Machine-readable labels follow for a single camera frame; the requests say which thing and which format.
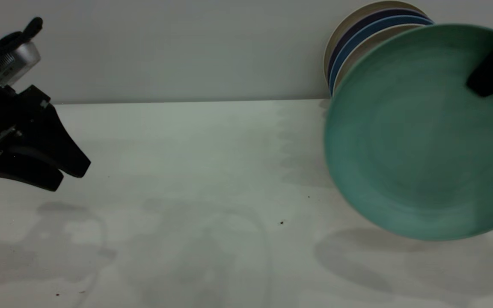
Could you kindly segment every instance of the green plate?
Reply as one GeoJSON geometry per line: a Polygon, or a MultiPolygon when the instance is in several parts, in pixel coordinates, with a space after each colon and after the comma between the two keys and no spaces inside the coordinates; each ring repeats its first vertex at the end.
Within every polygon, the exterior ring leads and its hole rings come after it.
{"type": "Polygon", "coordinates": [[[327,164],[362,215],[395,234],[453,240],[493,229],[493,95],[465,86],[493,30],[409,30],[364,56],[337,88],[327,164]]]}

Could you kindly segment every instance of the blue plate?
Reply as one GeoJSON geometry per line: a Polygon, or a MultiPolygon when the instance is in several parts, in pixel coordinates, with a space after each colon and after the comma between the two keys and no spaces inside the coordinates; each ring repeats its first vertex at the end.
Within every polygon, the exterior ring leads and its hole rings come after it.
{"type": "Polygon", "coordinates": [[[344,35],[342,37],[340,37],[340,39],[336,43],[336,46],[334,47],[334,50],[332,51],[332,54],[330,55],[330,60],[328,61],[329,68],[328,68],[327,78],[330,77],[330,70],[332,69],[332,64],[334,63],[334,60],[338,56],[338,53],[344,47],[344,45],[353,37],[353,35],[355,35],[362,28],[366,27],[367,25],[370,25],[371,23],[373,23],[375,21],[378,21],[380,19],[384,19],[387,17],[391,17],[391,16],[400,16],[400,15],[411,15],[411,16],[418,16],[418,17],[427,18],[426,15],[423,15],[420,12],[417,12],[415,10],[386,9],[386,10],[374,12],[374,13],[369,14],[366,17],[360,19],[353,26],[351,26],[351,28],[349,28],[344,33],[344,35]]]}
{"type": "Polygon", "coordinates": [[[351,51],[353,51],[358,44],[362,43],[362,41],[364,41],[374,33],[377,33],[378,31],[403,24],[432,25],[433,21],[419,16],[400,15],[391,16],[375,21],[370,25],[362,28],[347,43],[345,43],[344,47],[341,49],[341,51],[339,51],[338,56],[332,64],[332,69],[330,70],[329,76],[330,95],[333,95],[334,93],[334,82],[336,79],[336,75],[340,70],[340,67],[342,66],[348,55],[351,53],[351,51]]]}

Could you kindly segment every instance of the plate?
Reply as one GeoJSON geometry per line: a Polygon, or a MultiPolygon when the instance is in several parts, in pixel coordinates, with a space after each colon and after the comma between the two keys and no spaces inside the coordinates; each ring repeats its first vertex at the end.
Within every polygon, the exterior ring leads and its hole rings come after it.
{"type": "Polygon", "coordinates": [[[465,86],[491,49],[491,29],[420,27],[345,76],[328,111],[325,155],[360,214],[421,240],[493,230],[493,95],[465,86]]]}
{"type": "Polygon", "coordinates": [[[330,55],[332,54],[334,47],[336,46],[338,40],[342,37],[342,35],[344,35],[344,33],[352,25],[354,25],[357,21],[361,20],[364,16],[370,15],[374,12],[377,12],[378,10],[384,10],[389,8],[411,9],[413,11],[420,12],[421,14],[425,15],[425,13],[419,8],[417,8],[416,6],[401,1],[380,1],[375,3],[370,3],[352,12],[350,15],[344,18],[344,20],[340,23],[340,25],[336,27],[336,29],[334,30],[334,32],[332,33],[332,35],[328,40],[327,48],[325,50],[324,59],[323,59],[325,78],[328,77],[327,70],[328,70],[328,64],[330,62],[329,61],[330,55]]]}
{"type": "Polygon", "coordinates": [[[334,89],[342,82],[344,76],[347,72],[353,67],[353,65],[362,58],[368,51],[374,49],[374,47],[380,45],[382,42],[391,39],[395,35],[399,35],[399,33],[403,33],[406,30],[414,29],[417,27],[422,27],[420,24],[406,24],[406,25],[398,25],[389,27],[387,29],[383,29],[377,33],[374,33],[368,39],[365,39],[360,44],[358,44],[353,51],[348,55],[348,57],[344,60],[344,63],[338,70],[338,74],[336,75],[336,79],[334,80],[334,89]]]}
{"type": "Polygon", "coordinates": [[[340,70],[340,67],[344,63],[347,56],[350,54],[351,51],[354,50],[354,48],[358,44],[360,44],[365,39],[368,39],[368,37],[370,37],[374,33],[377,33],[378,31],[381,31],[385,28],[389,28],[392,26],[403,25],[403,24],[432,25],[433,22],[430,19],[423,17],[411,16],[411,15],[399,15],[399,16],[391,16],[377,20],[371,23],[370,25],[367,25],[366,27],[362,28],[355,35],[353,35],[351,39],[348,40],[347,43],[345,43],[344,47],[340,50],[340,52],[338,53],[336,59],[332,64],[332,68],[329,74],[330,95],[334,93],[334,81],[336,80],[338,70],[340,70]]]}
{"type": "Polygon", "coordinates": [[[427,17],[424,14],[421,14],[419,12],[416,12],[414,10],[410,9],[385,9],[385,10],[380,10],[377,12],[374,12],[370,15],[367,15],[366,17],[360,19],[357,23],[353,24],[345,33],[342,35],[342,37],[339,38],[337,41],[334,50],[332,51],[330,55],[330,59],[328,60],[328,69],[327,69],[327,80],[328,80],[328,74],[330,74],[331,70],[331,65],[334,63],[334,60],[336,59],[338,53],[341,51],[341,49],[344,47],[344,45],[356,34],[358,31],[362,30],[364,27],[370,25],[371,23],[374,23],[378,20],[391,17],[391,16],[399,16],[399,15],[412,15],[412,16],[418,16],[418,17],[427,17]]]}

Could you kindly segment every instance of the white tabletop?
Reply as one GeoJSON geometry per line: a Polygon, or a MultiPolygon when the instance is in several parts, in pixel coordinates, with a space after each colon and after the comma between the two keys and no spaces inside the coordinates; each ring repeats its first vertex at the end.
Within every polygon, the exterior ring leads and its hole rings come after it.
{"type": "Polygon", "coordinates": [[[487,308],[493,232],[421,242],[357,214],[325,100],[58,106],[92,160],[0,179],[0,308],[487,308]]]}

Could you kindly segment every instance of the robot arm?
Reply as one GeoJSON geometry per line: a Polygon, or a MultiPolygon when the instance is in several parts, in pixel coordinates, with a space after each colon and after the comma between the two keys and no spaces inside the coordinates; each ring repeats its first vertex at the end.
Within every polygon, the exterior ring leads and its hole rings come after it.
{"type": "Polygon", "coordinates": [[[90,160],[67,134],[50,97],[35,86],[16,93],[12,84],[41,57],[31,39],[43,20],[0,40],[0,178],[55,191],[63,175],[84,176],[90,160]]]}

